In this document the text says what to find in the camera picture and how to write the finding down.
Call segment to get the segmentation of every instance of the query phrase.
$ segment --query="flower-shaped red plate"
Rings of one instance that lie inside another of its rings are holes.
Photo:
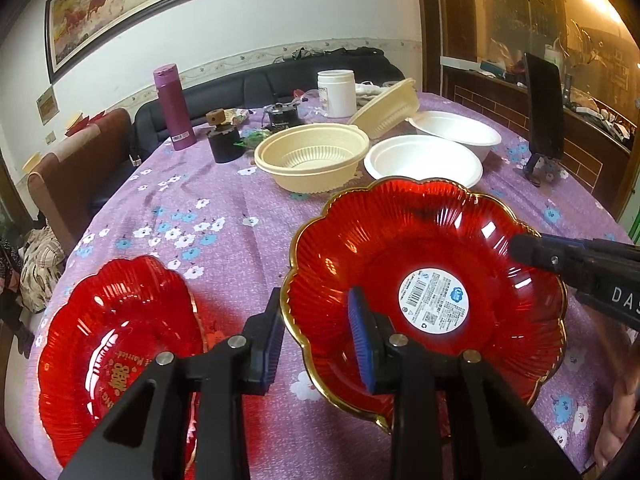
[[[393,399],[369,395],[358,373],[346,298],[359,285],[395,330],[443,354],[478,350],[533,404],[564,354],[566,289],[508,257],[527,232],[499,200],[453,182],[393,177],[338,194],[293,239],[281,292],[315,386],[391,427]]]
[[[78,283],[38,363],[40,418],[62,467],[156,355],[206,351],[197,315],[180,275],[151,256],[112,260]],[[194,413],[192,404],[188,464]]]

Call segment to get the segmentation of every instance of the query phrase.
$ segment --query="floral tablecloth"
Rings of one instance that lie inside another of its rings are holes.
[[[503,144],[485,161],[478,189],[503,200],[521,220],[544,233],[628,242],[602,206],[555,163],[536,169],[541,189],[528,184],[519,170],[529,152],[519,136],[442,97],[422,94],[420,99],[423,109],[469,116],[502,135]],[[260,111],[246,127],[259,126],[261,119]],[[402,124],[392,134],[407,132],[414,131]],[[348,186],[370,182],[360,168]],[[329,196],[284,191],[252,166],[248,155],[216,165],[204,136],[181,152],[174,152],[170,142],[159,146],[95,217],[47,307],[21,413],[27,459],[48,480],[60,474],[38,414],[36,370],[49,322],[80,280],[113,258],[152,254],[184,276],[200,303],[207,338],[216,341],[263,311],[271,289],[282,284],[289,269],[292,236],[318,215]],[[542,388],[534,412],[583,470],[591,463],[614,372],[589,317],[573,299],[566,329],[566,358]],[[246,397],[244,405],[253,479],[387,478],[390,438],[321,398],[288,334],[269,394]]]

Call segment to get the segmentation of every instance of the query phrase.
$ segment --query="white foam container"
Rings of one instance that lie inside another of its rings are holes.
[[[415,79],[405,79],[363,106],[349,120],[365,132],[369,139],[377,139],[398,126],[420,108]]]
[[[478,156],[480,162],[484,162],[492,147],[502,142],[500,134],[491,126],[457,114],[419,112],[408,121],[426,134],[464,144]]]
[[[255,149],[255,164],[296,193],[320,193],[353,178],[369,149],[357,126],[304,124],[268,137]]]
[[[353,70],[318,72],[318,90],[327,117],[337,119],[356,113],[356,78]]]
[[[398,136],[379,142],[369,150],[364,167],[375,179],[446,178],[472,187],[482,178],[482,164],[470,149],[452,140],[425,135]]]

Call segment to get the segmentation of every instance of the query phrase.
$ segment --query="white foam bowl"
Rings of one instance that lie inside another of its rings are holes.
[[[364,167],[375,179],[446,178],[465,187],[474,186],[482,177],[482,164],[470,149],[452,140],[425,135],[405,135],[379,142],[367,153]]]
[[[255,149],[255,165],[296,193],[320,193],[351,180],[369,149],[357,126],[303,124],[267,137]]]
[[[491,126],[462,115],[419,112],[408,121],[421,132],[464,144],[478,156],[480,162],[484,162],[492,147],[502,142],[500,134]]]

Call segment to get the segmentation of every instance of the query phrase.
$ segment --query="brown chair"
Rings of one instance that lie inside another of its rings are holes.
[[[31,171],[31,198],[66,254],[89,227],[96,201],[104,203],[135,169],[129,161],[131,128],[129,113],[118,108],[64,139]]]

